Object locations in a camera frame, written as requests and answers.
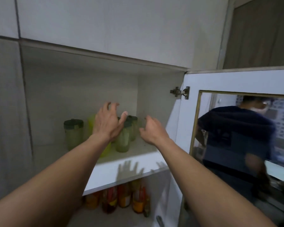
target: lower shelf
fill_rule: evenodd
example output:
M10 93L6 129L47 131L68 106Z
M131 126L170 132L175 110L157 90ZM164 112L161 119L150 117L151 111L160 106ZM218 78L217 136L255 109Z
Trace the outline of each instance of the lower shelf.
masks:
M74 214L68 227L97 227L97 226L128 226L128 227L151 227L153 224L152 217L144 217L143 214L136 214L132 207L120 208L106 214L102 211L101 206L95 210L81 208Z
M67 149L64 144L34 146L34 165L37 172L59 159ZM161 153L137 138L126 153L112 149L108 156L98 160L83 195L167 170Z

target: gold door frame trim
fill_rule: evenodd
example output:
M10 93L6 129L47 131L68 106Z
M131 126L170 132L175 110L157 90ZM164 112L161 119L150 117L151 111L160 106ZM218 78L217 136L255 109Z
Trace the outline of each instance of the gold door frame trim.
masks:
M190 149L189 149L189 155L191 155L191 156L193 156L193 145L194 145L195 137L196 137L196 133L197 133L197 124L198 124L198 118L199 118L199 111L200 111L202 93L284 98L284 95L279 95L279 94L199 90L197 107L196 107L196 114L195 114L195 119L194 119L194 124L193 124L193 133L192 133L192 136L191 136Z

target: glass panel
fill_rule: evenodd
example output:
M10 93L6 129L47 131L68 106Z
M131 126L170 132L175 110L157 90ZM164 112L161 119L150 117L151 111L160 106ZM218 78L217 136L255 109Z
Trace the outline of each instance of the glass panel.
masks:
M202 91L198 106L191 155L284 222L284 96Z

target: man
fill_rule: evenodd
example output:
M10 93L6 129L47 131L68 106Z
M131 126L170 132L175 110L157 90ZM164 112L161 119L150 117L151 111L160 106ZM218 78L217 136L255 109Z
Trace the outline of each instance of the man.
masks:
M117 104L110 109L109 104L105 103L96 115L93 134L87 141L0 200L0 227L67 225L98 158L118 136L126 120L127 112L118 120ZM147 116L140 135L159 149L201 226L275 226L260 210L178 147L157 119Z
M203 164L251 202L259 179L269 184L264 161L273 148L275 125L263 115L272 102L244 96L238 107L217 107L198 119L196 139L203 146L202 129L208 131Z

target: yellow plastic container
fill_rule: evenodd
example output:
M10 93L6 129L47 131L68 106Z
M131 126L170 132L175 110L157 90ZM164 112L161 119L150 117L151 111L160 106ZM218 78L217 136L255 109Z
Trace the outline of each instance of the yellow plastic container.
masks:
M92 115L87 119L90 135L92 135L92 133L93 133L94 123L95 123L95 117L96 117L96 114L92 114ZM111 150L111 143L109 143L109 144L107 145L107 147L104 149L104 151L103 151L102 154L100 155L100 158L107 156L107 155L110 153L110 150Z

